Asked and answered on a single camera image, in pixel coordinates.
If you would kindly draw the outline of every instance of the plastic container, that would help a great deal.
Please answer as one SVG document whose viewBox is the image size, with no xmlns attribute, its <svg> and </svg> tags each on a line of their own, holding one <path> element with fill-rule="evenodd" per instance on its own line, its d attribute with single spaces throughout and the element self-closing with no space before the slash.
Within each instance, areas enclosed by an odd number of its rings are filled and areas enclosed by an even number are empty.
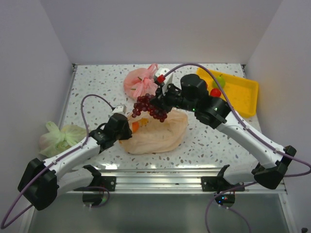
<svg viewBox="0 0 311 233">
<path fill-rule="evenodd" d="M 214 70 L 210 70 L 210 72 L 216 78 L 222 74 L 222 77 L 225 80 L 224 91 L 227 94 L 234 109 L 237 110 L 242 117 L 248 118 L 256 114 L 259 89 L 258 82 L 229 74 L 224 74 Z M 201 79 L 205 80 L 208 85 L 207 89 L 210 92 L 214 88 L 212 84 L 212 77 L 201 68 L 198 68 L 196 73 L 200 76 Z"/>
</svg>

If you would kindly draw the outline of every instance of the red tomato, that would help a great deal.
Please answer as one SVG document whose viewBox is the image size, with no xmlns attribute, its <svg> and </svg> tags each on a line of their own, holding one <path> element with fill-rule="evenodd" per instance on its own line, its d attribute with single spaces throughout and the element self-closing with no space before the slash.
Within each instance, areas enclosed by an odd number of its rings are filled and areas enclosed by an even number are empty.
<svg viewBox="0 0 311 233">
<path fill-rule="evenodd" d="M 210 91 L 210 95 L 213 97 L 220 97 L 222 92 L 218 88 L 214 88 Z"/>
</svg>

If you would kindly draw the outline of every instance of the green plastic bag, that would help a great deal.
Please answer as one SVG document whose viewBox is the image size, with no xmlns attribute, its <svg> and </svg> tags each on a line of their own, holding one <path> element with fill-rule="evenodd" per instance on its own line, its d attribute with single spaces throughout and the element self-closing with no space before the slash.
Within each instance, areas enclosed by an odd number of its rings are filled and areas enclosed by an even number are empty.
<svg viewBox="0 0 311 233">
<path fill-rule="evenodd" d="M 40 137 L 39 153 L 49 158 L 64 152 L 86 137 L 86 130 L 76 125 L 65 125 L 59 130 L 54 122 L 49 121 L 45 126 L 49 133 Z"/>
</svg>

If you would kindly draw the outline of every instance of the gray floor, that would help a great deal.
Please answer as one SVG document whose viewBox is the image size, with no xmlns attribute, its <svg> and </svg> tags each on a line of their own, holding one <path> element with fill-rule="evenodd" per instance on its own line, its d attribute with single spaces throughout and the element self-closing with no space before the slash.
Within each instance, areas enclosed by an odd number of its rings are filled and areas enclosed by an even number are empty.
<svg viewBox="0 0 311 233">
<path fill-rule="evenodd" d="M 110 203 L 89 211 L 81 194 L 65 194 L 36 212 L 31 233 L 200 233 L 207 232 L 204 212 L 211 195 L 113 195 Z M 253 233 L 287 233 L 278 195 L 240 194 L 234 208 Z M 213 233 L 247 233 L 234 213 L 212 205 L 208 222 Z"/>
</svg>

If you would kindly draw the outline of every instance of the white wall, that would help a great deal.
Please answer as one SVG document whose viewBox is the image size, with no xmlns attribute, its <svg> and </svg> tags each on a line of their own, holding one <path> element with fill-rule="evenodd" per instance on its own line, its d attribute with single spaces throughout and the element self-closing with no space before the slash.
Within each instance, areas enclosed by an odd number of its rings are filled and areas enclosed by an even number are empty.
<svg viewBox="0 0 311 233">
<path fill-rule="evenodd" d="M 71 63 L 39 0 L 0 4 L 0 218 L 38 153 L 45 122 L 58 121 Z M 26 202 L 18 204 L 18 210 Z M 20 221 L 4 232 L 18 232 Z"/>
<path fill-rule="evenodd" d="M 245 64 L 281 0 L 41 0 L 80 64 Z"/>
<path fill-rule="evenodd" d="M 258 115 L 262 131 L 297 149 L 311 163 L 311 1 L 284 0 L 246 66 L 260 83 Z M 296 162 L 288 173 L 306 171 Z M 287 178 L 290 206 L 299 228 L 311 230 L 311 176 Z"/>
</svg>

